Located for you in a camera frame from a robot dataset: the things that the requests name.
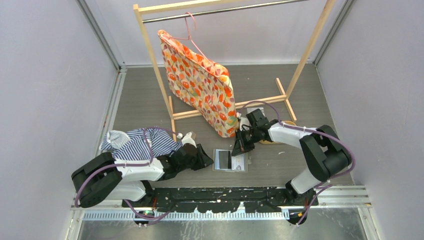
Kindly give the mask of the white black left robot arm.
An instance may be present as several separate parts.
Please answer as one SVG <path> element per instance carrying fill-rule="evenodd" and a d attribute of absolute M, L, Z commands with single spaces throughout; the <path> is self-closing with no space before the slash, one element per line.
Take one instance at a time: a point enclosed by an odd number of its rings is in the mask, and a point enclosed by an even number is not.
<path fill-rule="evenodd" d="M 91 208 L 104 200 L 128 200 L 148 207 L 153 202 L 150 182 L 175 178 L 180 172 L 204 169 L 214 163 L 201 144 L 184 144 L 149 160 L 122 160 L 104 152 L 71 174 L 74 205 Z"/>

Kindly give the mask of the tan oval tray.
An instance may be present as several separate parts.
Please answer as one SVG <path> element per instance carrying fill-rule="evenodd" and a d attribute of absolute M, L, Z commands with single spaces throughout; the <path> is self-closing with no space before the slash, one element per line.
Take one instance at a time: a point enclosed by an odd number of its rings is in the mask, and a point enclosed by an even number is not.
<path fill-rule="evenodd" d="M 276 127 L 271 127 L 272 140 L 263 139 L 259 143 L 263 145 L 271 144 L 289 144 L 290 146 L 296 147 L 299 144 L 299 134 L 294 129 L 287 128 L 289 126 L 296 126 L 296 123 L 290 120 L 284 120 L 283 125 L 277 123 Z"/>

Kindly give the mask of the blue white striped shirt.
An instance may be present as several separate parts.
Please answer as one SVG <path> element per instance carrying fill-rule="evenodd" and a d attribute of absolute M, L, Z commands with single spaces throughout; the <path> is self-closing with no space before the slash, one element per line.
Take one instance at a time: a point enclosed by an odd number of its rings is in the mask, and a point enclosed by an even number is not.
<path fill-rule="evenodd" d="M 141 161 L 171 154 L 180 147 L 181 142 L 173 140 L 162 128 L 139 128 L 128 132 L 107 132 L 99 150 L 111 152 L 115 159 Z"/>

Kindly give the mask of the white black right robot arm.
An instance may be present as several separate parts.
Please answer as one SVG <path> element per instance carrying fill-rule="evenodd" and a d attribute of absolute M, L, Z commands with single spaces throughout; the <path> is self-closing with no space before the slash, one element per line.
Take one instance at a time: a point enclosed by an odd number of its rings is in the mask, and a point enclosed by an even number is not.
<path fill-rule="evenodd" d="M 260 109 L 248 113 L 246 119 L 248 125 L 235 133 L 233 157 L 252 151 L 260 141 L 283 143 L 302 151 L 307 168 L 288 181 L 283 191 L 291 205 L 299 205 L 315 186 L 353 163 L 351 153 L 328 125 L 308 128 L 268 120 Z"/>

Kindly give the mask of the wooden clothes rack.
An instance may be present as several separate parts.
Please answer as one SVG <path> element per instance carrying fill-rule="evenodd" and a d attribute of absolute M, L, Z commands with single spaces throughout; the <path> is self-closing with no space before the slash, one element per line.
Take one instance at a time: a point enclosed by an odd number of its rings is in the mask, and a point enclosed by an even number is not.
<path fill-rule="evenodd" d="M 145 26 L 148 20 L 144 20 L 143 16 L 224 3 L 225 1 L 223 0 L 191 0 L 148 7 L 139 7 L 137 4 L 133 5 L 135 17 L 170 116 L 171 130 L 176 130 L 176 120 L 203 116 L 217 130 L 221 137 L 233 137 L 236 134 L 236 127 L 240 123 L 236 119 L 238 109 L 249 105 L 255 107 L 279 102 L 283 102 L 286 105 L 292 122 L 296 122 L 297 118 L 289 102 L 289 98 L 333 10 L 336 3 L 335 0 L 326 1 L 288 89 L 285 90 L 281 81 L 276 79 L 275 82 L 280 92 L 279 95 L 252 101 L 235 102 L 229 72 L 224 66 L 208 59 L 201 50 L 198 52 L 190 50 L 181 44 L 180 38 L 172 37 L 167 32 L 160 30 L 158 35 L 161 41 L 164 66 L 171 91 L 183 102 L 194 107 L 194 110 L 191 111 L 174 112 L 172 98 L 165 91 L 163 79 Z"/>

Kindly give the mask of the orange floral garment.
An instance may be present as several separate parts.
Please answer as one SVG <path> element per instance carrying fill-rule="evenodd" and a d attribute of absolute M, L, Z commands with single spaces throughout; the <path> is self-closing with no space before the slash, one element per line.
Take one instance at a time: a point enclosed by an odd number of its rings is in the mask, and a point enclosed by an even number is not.
<path fill-rule="evenodd" d="M 157 35 L 171 92 L 198 110 L 221 137 L 234 137 L 239 120 L 227 68 L 192 51 L 165 30 Z"/>

